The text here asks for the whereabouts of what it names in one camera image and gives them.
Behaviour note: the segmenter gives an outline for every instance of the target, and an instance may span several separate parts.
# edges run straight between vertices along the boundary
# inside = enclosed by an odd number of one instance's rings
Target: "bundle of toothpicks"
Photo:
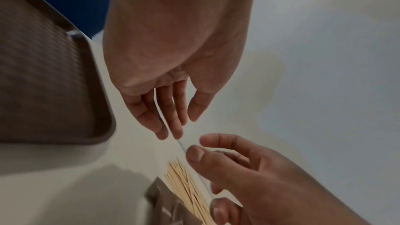
[[[171,190],[180,198],[185,207],[194,214],[203,225],[214,225],[209,208],[198,187],[194,183],[185,165],[179,160],[170,162],[165,175]]]

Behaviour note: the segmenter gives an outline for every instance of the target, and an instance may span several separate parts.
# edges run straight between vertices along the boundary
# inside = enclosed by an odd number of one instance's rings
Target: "white table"
[[[111,84],[101,47],[92,43],[92,49],[117,121],[115,134],[92,147],[0,145],[0,224],[147,224],[151,209],[143,193],[169,160],[186,163],[176,140],[161,142],[136,122]]]

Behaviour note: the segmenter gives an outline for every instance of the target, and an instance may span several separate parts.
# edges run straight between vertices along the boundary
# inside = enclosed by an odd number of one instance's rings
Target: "textured tray surface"
[[[0,0],[0,139],[90,136],[79,48],[25,0]]]

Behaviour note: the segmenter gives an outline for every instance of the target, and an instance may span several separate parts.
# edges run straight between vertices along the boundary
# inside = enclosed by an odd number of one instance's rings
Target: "hand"
[[[218,225],[367,225],[314,178],[281,154],[236,135],[200,138],[186,152],[190,166],[211,181],[214,194],[230,191],[243,205],[222,198],[211,203]]]
[[[239,64],[253,0],[111,0],[103,39],[110,78],[140,124],[175,139]],[[197,92],[186,106],[186,84]]]

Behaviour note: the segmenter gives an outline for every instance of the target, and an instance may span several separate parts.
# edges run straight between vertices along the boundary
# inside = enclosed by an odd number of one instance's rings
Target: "brown tray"
[[[96,144],[114,131],[84,35],[44,0],[0,0],[0,142]]]

